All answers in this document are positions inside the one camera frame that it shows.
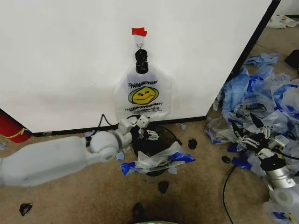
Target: red fire extinguisher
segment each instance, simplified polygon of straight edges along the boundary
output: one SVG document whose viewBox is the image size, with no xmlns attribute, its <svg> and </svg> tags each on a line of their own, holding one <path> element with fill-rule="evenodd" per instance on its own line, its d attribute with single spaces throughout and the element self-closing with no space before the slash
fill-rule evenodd
<svg viewBox="0 0 299 224">
<path fill-rule="evenodd" d="M 0 111 L 0 134 L 15 143 L 24 142 L 31 136 L 31 132 L 28 129 L 24 128 L 4 111 Z"/>
</svg>

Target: yellow smiley face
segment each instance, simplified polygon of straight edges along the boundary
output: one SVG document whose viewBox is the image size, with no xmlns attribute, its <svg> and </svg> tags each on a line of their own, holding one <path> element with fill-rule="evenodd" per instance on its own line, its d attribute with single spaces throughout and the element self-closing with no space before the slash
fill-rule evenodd
<svg viewBox="0 0 299 224">
<path fill-rule="evenodd" d="M 156 99 L 159 95 L 158 90 L 151 87 L 141 87 L 132 91 L 129 94 L 129 102 L 132 104 L 149 104 L 151 101 Z"/>
</svg>

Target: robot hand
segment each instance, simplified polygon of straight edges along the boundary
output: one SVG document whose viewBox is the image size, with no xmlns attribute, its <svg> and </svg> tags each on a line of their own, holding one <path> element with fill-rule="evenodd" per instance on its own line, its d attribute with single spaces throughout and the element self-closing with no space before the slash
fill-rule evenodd
<svg viewBox="0 0 299 224">
<path fill-rule="evenodd" d="M 247 150 L 254 151 L 261 161 L 261 168 L 267 174 L 268 187 L 291 188 L 296 185 L 291 177 L 291 172 L 286 166 L 284 159 L 278 154 L 288 143 L 288 139 L 283 135 L 271 136 L 271 130 L 264 126 L 262 121 L 254 114 L 250 113 L 253 123 L 258 128 L 257 133 L 251 133 L 244 128 L 239 128 L 232 122 L 234 134 L 237 142 L 246 147 Z"/>
</svg>

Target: red tape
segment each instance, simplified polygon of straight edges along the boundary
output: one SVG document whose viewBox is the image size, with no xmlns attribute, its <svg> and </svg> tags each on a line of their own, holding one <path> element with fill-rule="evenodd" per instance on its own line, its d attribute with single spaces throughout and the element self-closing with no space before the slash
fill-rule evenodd
<svg viewBox="0 0 299 224">
<path fill-rule="evenodd" d="M 132 35 L 146 36 L 147 31 L 142 28 L 132 28 Z"/>
</svg>

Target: black clip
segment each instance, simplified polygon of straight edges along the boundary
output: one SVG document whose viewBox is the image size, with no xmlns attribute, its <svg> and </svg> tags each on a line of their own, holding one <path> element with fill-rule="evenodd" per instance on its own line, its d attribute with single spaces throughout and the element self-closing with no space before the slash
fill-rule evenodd
<svg viewBox="0 0 299 224">
<path fill-rule="evenodd" d="M 149 71 L 147 57 L 148 57 L 148 52 L 144 49 L 139 49 L 135 53 L 136 71 L 139 74 L 145 74 Z"/>
</svg>

